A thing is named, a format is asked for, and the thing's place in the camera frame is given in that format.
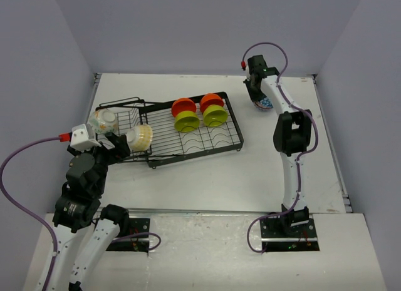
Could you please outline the blue patterned bowl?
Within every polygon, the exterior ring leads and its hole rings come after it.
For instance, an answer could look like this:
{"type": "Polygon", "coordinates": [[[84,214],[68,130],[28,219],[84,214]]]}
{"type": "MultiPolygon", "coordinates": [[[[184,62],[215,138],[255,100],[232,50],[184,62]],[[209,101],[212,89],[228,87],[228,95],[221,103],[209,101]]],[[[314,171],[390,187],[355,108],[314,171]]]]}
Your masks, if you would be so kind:
{"type": "Polygon", "coordinates": [[[269,110],[273,109],[273,104],[267,97],[265,97],[259,101],[254,101],[253,105],[261,111],[269,111],[269,110]]]}

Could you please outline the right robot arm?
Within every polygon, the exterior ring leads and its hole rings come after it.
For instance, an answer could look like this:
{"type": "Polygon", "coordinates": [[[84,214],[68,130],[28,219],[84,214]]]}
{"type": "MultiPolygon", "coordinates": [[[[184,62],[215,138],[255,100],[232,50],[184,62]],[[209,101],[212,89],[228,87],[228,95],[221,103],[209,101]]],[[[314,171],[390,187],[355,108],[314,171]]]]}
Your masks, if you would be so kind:
{"type": "Polygon", "coordinates": [[[246,72],[244,84],[255,105],[263,107],[268,100],[278,120],[273,133],[273,145],[280,154],[284,173],[284,197],[281,212],[268,215],[273,230],[292,237],[306,225],[309,209],[303,191],[303,160],[318,144],[316,123],[310,110],[294,101],[282,84],[281,73],[269,67],[262,55],[241,61],[246,72]]]}

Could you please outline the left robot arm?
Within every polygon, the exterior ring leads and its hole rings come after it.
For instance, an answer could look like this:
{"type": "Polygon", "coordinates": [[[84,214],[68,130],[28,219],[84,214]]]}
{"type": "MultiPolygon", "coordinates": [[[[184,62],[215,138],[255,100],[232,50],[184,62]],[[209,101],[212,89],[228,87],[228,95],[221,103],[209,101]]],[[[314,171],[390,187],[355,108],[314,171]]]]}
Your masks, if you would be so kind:
{"type": "Polygon", "coordinates": [[[108,167],[130,155],[126,136],[105,136],[113,148],[106,148],[96,139],[82,138],[77,131],[69,135],[67,150],[73,158],[55,204],[52,229],[56,239],[46,261],[49,269],[42,273],[37,290],[85,290],[89,276],[112,240],[129,232],[127,210],[108,205],[88,243],[80,248],[100,206],[108,167]]]}

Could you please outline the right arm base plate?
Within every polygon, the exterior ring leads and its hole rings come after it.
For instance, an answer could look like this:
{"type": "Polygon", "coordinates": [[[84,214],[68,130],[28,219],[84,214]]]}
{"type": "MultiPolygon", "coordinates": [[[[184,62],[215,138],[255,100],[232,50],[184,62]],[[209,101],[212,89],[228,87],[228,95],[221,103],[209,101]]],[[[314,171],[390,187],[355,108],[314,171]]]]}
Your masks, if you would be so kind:
{"type": "Polygon", "coordinates": [[[262,252],[317,252],[320,250],[312,216],[306,224],[284,226],[278,218],[259,221],[262,252]]]}

